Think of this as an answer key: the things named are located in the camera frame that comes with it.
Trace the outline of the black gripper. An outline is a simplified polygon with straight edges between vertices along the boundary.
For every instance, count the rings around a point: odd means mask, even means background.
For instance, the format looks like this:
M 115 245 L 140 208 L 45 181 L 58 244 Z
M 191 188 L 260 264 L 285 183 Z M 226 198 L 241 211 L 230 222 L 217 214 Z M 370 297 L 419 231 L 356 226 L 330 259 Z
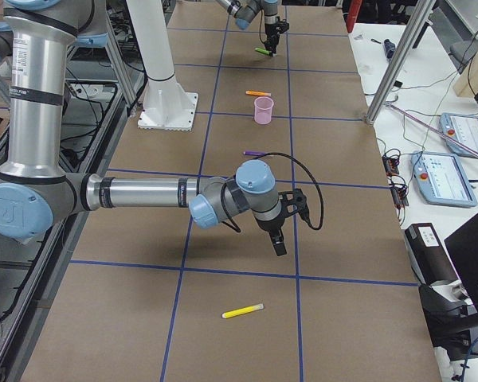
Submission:
M 277 32 L 277 22 L 280 20 L 278 14 L 269 14 L 264 16 L 265 41 L 264 47 L 268 55 L 276 55 L 279 34 Z
M 275 208 L 267 212 L 253 211 L 253 215 L 258 226 L 269 234 L 276 255 L 286 255 L 287 250 L 284 243 L 284 234 L 282 232 L 284 217 L 281 209 Z

